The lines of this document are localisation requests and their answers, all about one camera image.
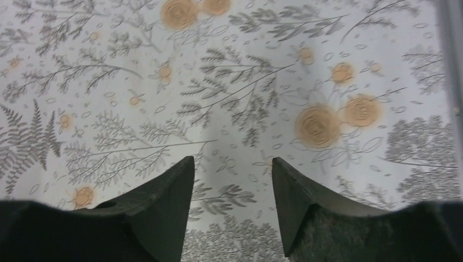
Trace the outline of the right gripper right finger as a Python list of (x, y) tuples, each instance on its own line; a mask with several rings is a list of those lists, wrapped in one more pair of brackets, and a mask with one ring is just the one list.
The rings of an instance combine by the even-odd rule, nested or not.
[(371, 207), (306, 177), (282, 158), (272, 184), (290, 261), (462, 261), (462, 202)]

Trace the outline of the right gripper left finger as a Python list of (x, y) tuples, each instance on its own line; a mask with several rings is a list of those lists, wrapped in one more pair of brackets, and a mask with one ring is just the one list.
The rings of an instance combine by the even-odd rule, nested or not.
[(194, 158), (92, 209), (1, 202), (1, 261), (180, 261)]

